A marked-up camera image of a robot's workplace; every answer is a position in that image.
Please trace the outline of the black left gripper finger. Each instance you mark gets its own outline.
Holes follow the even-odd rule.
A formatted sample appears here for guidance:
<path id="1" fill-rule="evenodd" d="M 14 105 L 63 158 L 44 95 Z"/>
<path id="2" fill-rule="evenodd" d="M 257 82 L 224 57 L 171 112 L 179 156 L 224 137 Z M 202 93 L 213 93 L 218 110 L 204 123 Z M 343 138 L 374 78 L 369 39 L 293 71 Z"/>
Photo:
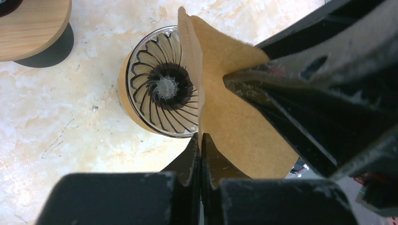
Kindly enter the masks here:
<path id="1" fill-rule="evenodd" d="M 398 178 L 398 3 L 332 38 L 223 77 L 320 176 Z"/>
<path id="2" fill-rule="evenodd" d="M 272 60 L 301 52 L 352 26 L 382 2 L 382 0 L 330 0 L 256 46 Z"/>

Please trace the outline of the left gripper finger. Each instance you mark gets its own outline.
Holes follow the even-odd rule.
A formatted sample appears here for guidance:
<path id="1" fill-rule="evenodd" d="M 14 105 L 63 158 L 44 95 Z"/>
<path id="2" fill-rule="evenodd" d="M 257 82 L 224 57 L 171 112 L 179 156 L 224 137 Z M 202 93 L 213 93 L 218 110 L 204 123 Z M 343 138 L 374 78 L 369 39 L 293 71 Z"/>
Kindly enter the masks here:
<path id="1" fill-rule="evenodd" d="M 332 181 L 249 178 L 206 133 L 201 153 L 206 225 L 357 224 L 347 197 Z"/>
<path id="2" fill-rule="evenodd" d="M 52 189 L 39 225 L 197 225 L 200 153 L 195 134 L 160 172 L 71 173 Z"/>

